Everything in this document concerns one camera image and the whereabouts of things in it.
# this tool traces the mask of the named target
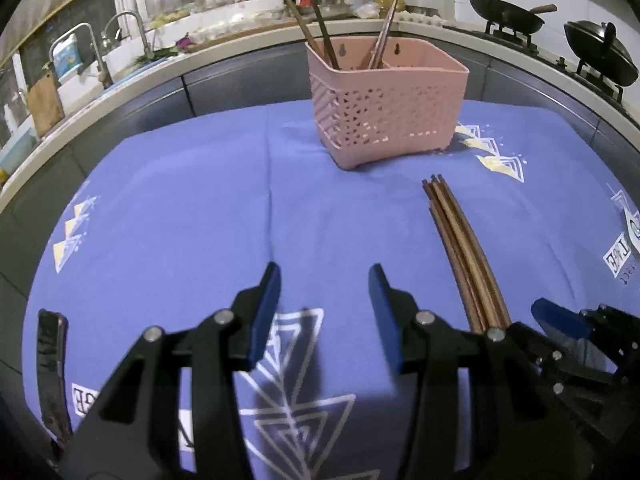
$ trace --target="bundle of chopsticks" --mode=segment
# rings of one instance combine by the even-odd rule
[[[506,329],[511,324],[507,307],[482,247],[460,204],[442,175],[422,181],[430,199],[430,210],[465,306],[469,327],[484,333],[490,327]]]
[[[316,40],[311,34],[311,31],[309,31],[309,28],[306,26],[306,23],[302,19],[302,16],[300,16],[300,12],[296,8],[296,4],[293,3],[292,0],[285,0],[285,1],[289,6],[289,9],[293,17],[298,22],[298,25],[300,26],[300,29],[302,30],[302,33],[305,36],[306,42],[309,44],[311,49],[313,49],[313,51],[316,54],[318,54],[318,57],[324,59],[324,56],[322,56],[322,53],[320,52],[320,49],[318,48],[318,44],[316,43]],[[318,2],[316,0],[310,0],[310,1],[311,1],[311,6],[313,7],[314,12],[316,14],[316,19],[318,20],[318,25],[320,27],[320,32],[322,34],[322,43],[324,44],[324,50],[326,51],[326,54],[329,58],[329,63],[331,64],[331,68],[333,68],[334,70],[340,70],[340,64],[338,63],[338,58],[335,55],[334,45],[331,42],[331,38],[329,37],[328,31],[326,30],[326,24],[324,23],[322,12],[320,12],[320,9],[318,7]],[[388,39],[389,31],[391,30],[391,23],[393,22],[394,16],[396,15],[397,6],[398,6],[398,0],[393,0],[391,7],[389,9],[389,12],[386,14],[386,18],[382,25],[382,30],[380,30],[380,35],[378,36],[375,47],[373,51],[369,54],[367,59],[364,60],[363,65],[360,67],[361,70],[364,70],[364,69],[373,70],[375,68],[383,67],[382,55],[385,52],[386,40]]]

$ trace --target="metal bolt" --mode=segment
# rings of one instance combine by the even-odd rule
[[[234,313],[228,308],[223,308],[213,315],[213,321],[219,325],[228,325],[234,320]]]
[[[421,310],[418,314],[415,315],[415,320],[418,324],[421,325],[430,325],[434,321],[436,321],[436,317],[433,315],[433,312],[429,310]]]
[[[151,326],[145,330],[145,340],[153,343],[162,337],[162,329],[159,326]]]
[[[498,343],[504,339],[505,333],[503,329],[498,328],[497,326],[492,326],[486,331],[486,336],[494,343]]]

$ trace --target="plastic basket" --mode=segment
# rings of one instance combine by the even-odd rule
[[[332,43],[340,71],[306,47],[318,134],[340,168],[449,145],[469,74],[462,63],[428,41],[389,38],[385,68],[358,70],[376,38]]]

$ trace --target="table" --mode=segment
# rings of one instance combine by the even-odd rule
[[[40,308],[69,321],[66,394],[77,427],[146,327],[196,326],[273,260],[283,282],[265,358],[235,376],[255,477],[395,478],[415,377],[386,366],[367,271],[381,263],[418,306],[468,328],[421,186],[438,173],[512,320],[536,326],[530,306],[540,297],[637,315],[636,259],[620,251],[621,208],[636,208],[587,144],[541,108],[469,101],[459,120],[466,127],[443,152],[350,172],[319,142],[310,102],[203,116],[121,143],[65,209],[34,279],[22,348],[30,409],[40,418]],[[188,409],[183,380],[187,435]],[[193,467],[188,444],[181,437]]]

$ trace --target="chrome faucet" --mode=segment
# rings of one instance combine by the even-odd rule
[[[49,49],[49,61],[53,63],[53,49],[56,47],[58,43],[66,40],[73,32],[78,30],[80,27],[87,27],[89,29],[89,34],[91,35],[91,43],[94,46],[95,57],[98,61],[98,81],[102,83],[102,86],[107,89],[111,85],[113,85],[113,79],[111,79],[111,73],[109,72],[109,68],[107,64],[104,62],[102,58],[102,54],[100,53],[100,48],[98,47],[98,43],[95,41],[94,30],[92,29],[89,23],[78,23],[75,27],[70,28],[66,31],[62,36],[60,36],[56,41],[51,43],[51,47]]]
[[[133,12],[132,10],[124,10],[123,12],[119,12],[118,14],[113,16],[104,26],[104,30],[102,31],[102,37],[104,38],[107,36],[107,29],[109,28],[109,25],[111,25],[111,22],[114,22],[114,20],[117,20],[120,16],[124,16],[125,14],[130,14],[138,22],[138,30],[140,31],[140,39],[142,40],[142,47],[145,50],[146,58],[149,61],[151,61],[154,58],[154,51],[149,46],[149,41],[146,38],[146,34],[145,34],[145,26],[142,23],[142,17],[137,12]]]

